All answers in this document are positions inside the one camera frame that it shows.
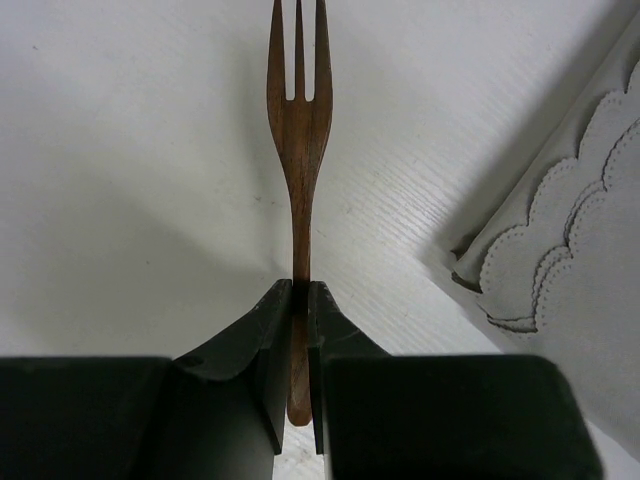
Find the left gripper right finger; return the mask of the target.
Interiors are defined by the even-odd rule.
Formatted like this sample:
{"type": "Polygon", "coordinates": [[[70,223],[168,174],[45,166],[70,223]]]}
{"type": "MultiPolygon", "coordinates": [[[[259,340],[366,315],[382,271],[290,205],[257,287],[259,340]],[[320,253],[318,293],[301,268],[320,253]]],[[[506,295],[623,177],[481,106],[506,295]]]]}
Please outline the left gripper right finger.
{"type": "Polygon", "coordinates": [[[599,479],[573,391],[525,354],[394,356],[309,290],[316,450],[331,479],[599,479]]]}

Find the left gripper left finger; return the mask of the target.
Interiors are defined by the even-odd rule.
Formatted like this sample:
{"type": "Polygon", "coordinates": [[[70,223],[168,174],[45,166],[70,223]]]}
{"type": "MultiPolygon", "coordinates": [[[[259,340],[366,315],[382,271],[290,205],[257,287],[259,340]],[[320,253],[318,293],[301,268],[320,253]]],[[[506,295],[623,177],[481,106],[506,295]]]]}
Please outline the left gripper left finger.
{"type": "Polygon", "coordinates": [[[291,283],[190,352],[8,357],[5,479],[269,479],[283,446],[291,283]]]}

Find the grey cloth placemat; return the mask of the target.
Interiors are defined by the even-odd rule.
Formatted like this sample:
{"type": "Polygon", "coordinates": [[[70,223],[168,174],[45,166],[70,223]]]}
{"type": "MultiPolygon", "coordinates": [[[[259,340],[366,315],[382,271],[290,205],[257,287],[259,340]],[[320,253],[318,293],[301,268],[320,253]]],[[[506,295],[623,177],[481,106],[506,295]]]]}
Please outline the grey cloth placemat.
{"type": "Polygon", "coordinates": [[[454,268],[487,321],[560,366],[639,453],[639,23],[454,268]]]}

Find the brown wooden fork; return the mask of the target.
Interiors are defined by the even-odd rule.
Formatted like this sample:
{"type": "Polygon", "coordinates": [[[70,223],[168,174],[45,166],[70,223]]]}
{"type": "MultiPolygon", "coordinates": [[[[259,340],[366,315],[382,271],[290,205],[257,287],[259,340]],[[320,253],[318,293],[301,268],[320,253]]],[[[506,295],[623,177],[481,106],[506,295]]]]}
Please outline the brown wooden fork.
{"type": "Polygon", "coordinates": [[[314,95],[305,97],[302,3],[296,3],[295,91],[286,98],[282,3],[275,1],[270,27],[266,102],[270,131],[288,188],[292,221],[292,343],[287,417],[303,427],[312,418],[308,348],[311,222],[316,184],[327,147],[333,86],[326,2],[315,2],[314,95]]]}

